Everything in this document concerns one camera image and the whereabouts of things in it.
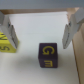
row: white table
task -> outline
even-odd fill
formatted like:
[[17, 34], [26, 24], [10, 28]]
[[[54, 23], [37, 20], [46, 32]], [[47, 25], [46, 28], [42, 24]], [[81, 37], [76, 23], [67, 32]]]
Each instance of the white table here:
[[[62, 47], [66, 12], [10, 15], [20, 45], [0, 53], [0, 84], [79, 84], [72, 43]], [[39, 43], [58, 44], [58, 68], [40, 68]]]

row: yellow cube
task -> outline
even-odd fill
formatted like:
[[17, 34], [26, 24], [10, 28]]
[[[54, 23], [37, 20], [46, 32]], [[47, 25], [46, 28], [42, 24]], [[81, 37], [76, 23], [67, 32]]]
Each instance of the yellow cube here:
[[15, 49], [7, 39], [6, 35], [0, 32], [0, 51], [1, 52], [9, 52], [15, 53], [17, 49]]

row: cube top face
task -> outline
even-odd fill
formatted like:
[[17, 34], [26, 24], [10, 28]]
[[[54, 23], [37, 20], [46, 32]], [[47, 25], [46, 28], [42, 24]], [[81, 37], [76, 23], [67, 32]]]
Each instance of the cube top face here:
[[4, 21], [4, 14], [0, 12], [0, 25], [3, 24], [3, 21]]
[[58, 59], [56, 43], [40, 43], [39, 59]]
[[0, 32], [0, 44], [10, 44], [9, 40], [7, 39], [6, 35]]

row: cube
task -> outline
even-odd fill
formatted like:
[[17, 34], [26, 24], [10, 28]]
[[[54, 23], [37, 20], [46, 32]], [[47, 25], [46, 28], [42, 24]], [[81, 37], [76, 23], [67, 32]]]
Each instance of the cube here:
[[8, 53], [15, 53], [17, 49], [15, 49], [7, 39], [7, 37], [0, 32], [0, 51], [1, 52], [8, 52]]
[[42, 68], [57, 68], [57, 43], [40, 43], [38, 59]]

